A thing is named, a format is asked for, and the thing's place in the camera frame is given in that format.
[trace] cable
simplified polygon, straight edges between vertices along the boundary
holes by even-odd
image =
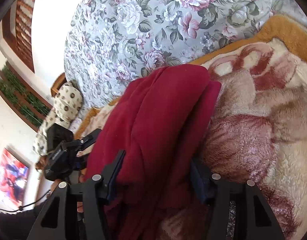
[[[27,204],[27,205],[24,205],[24,206],[19,206],[19,208],[17,210],[13,210],[13,211],[9,211],[9,210],[4,210],[4,209],[1,209],[0,208],[0,211],[4,211],[4,212],[8,212],[8,213],[15,213],[15,212],[18,212],[18,211],[23,211],[23,209],[25,207],[28,207],[28,206],[31,206],[33,204],[36,204],[38,201],[40,201],[45,195],[47,195],[48,193],[50,192],[50,190],[48,190],[45,194],[43,194],[43,196],[41,198],[39,198],[38,200],[36,200],[35,202],[33,203],[30,203],[30,204]]]

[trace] floral pattern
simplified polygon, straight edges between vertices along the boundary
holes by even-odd
[[[252,37],[285,3],[298,6],[294,0],[82,0],[65,44],[66,78],[83,94],[83,109],[104,106],[157,68]]]

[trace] colorful screen image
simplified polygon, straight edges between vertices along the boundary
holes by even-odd
[[[28,174],[29,168],[4,149],[0,162],[0,200],[5,205],[13,209],[22,205]]]

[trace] dark sleeve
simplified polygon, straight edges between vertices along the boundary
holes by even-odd
[[[44,204],[17,214],[0,213],[0,239],[26,240]]]

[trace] red cloth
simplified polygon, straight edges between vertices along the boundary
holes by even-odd
[[[160,68],[130,83],[88,157],[86,178],[121,149],[115,201],[105,210],[115,239],[155,240],[159,222],[192,198],[190,160],[220,91],[202,66]]]

